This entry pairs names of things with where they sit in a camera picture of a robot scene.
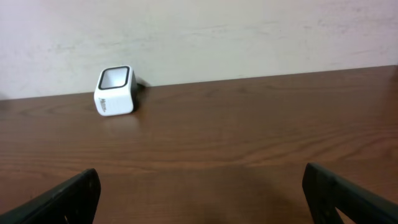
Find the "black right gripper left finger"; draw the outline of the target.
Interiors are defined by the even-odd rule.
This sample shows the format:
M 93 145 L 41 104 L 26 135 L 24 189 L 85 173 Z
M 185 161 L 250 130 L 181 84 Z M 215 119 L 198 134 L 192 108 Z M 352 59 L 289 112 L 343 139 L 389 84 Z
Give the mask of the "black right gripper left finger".
M 1 215 L 1 223 L 93 223 L 101 194 L 95 169 L 62 182 Z

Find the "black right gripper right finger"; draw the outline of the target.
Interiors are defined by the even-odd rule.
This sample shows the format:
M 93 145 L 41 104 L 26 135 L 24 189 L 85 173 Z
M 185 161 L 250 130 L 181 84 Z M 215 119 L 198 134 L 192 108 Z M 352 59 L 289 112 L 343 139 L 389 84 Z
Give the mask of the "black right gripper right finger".
M 341 211 L 355 223 L 397 224 L 397 204 L 318 164 L 306 165 L 302 188 L 315 223 L 343 223 Z

